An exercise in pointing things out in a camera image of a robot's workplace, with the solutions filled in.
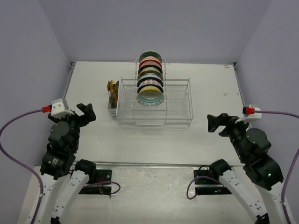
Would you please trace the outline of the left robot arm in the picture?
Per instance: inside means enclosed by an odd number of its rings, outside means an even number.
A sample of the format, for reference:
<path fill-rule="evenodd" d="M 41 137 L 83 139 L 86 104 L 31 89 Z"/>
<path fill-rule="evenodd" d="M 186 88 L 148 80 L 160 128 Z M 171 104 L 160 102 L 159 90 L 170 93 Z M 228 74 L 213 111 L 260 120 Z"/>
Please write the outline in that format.
<path fill-rule="evenodd" d="M 40 173 L 37 175 L 40 190 L 26 219 L 28 224 L 62 223 L 83 186 L 93 183 L 97 178 L 95 164 L 82 160 L 83 165 L 76 166 L 65 189 L 60 190 L 76 159 L 81 127 L 96 120 L 92 104 L 80 103 L 77 108 L 82 115 L 70 110 L 64 99 L 54 100 L 51 105 L 42 108 L 54 125 L 50 130 Z"/>

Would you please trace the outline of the orange leaf patterned bowl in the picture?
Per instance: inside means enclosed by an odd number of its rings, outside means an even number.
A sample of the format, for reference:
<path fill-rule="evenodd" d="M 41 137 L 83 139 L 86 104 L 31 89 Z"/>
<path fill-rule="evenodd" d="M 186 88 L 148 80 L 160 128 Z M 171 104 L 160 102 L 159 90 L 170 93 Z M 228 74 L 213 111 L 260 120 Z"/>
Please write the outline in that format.
<path fill-rule="evenodd" d="M 160 74 L 160 75 L 163 74 L 163 71 L 161 69 L 158 69 L 158 68 L 153 67 L 153 66 L 140 68 L 139 71 L 138 71 L 138 74 L 142 75 L 142 74 L 145 74 L 147 72 L 152 72 L 152 73 Z"/>

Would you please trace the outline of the navy red patterned bowl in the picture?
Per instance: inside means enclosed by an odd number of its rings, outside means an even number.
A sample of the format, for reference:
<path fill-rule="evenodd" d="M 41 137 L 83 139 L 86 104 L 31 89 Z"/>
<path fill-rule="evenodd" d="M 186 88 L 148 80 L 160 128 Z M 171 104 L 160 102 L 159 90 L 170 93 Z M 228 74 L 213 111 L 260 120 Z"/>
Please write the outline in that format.
<path fill-rule="evenodd" d="M 149 85 L 153 85 L 160 89 L 162 89 L 164 86 L 163 82 L 158 78 L 145 78 L 145 79 L 140 80 L 137 83 L 138 88 L 142 88 L 144 86 L 149 86 Z"/>

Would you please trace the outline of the yellow teal patterned bowl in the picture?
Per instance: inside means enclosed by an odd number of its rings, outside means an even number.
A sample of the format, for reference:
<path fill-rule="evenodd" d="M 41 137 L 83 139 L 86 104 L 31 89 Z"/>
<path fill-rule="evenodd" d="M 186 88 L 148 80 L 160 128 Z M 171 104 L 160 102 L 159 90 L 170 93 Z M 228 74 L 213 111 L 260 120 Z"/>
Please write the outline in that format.
<path fill-rule="evenodd" d="M 145 85 L 137 89 L 136 100 L 143 106 L 159 106 L 164 102 L 164 89 L 157 85 Z"/>

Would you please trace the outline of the blue floral bowl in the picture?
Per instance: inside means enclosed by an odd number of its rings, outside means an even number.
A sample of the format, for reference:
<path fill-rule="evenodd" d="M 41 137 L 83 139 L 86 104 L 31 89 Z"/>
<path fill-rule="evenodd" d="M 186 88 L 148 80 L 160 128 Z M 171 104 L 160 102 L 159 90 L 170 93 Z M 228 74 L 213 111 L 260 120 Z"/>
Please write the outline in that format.
<path fill-rule="evenodd" d="M 145 72 L 145 73 L 139 75 L 137 77 L 137 80 L 140 81 L 140 80 L 142 80 L 144 78 L 157 78 L 160 81 L 164 80 L 163 75 L 161 73 L 159 73 L 159 72 Z"/>

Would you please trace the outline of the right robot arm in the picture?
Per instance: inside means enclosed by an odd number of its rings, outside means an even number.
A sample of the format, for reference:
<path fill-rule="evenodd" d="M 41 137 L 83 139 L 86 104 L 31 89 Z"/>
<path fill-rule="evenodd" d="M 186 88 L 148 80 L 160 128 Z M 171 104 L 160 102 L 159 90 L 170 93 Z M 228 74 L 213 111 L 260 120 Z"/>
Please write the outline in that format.
<path fill-rule="evenodd" d="M 250 128 L 249 117 L 239 118 L 222 113 L 219 116 L 209 114 L 207 120 L 210 133 L 220 126 L 224 127 L 219 135 L 230 139 L 240 162 L 244 164 L 247 177 L 262 196 L 269 222 L 294 224 L 285 192 L 299 155 L 295 154 L 288 174 L 284 177 L 279 164 L 268 155 L 271 143 L 266 133 L 258 128 Z"/>

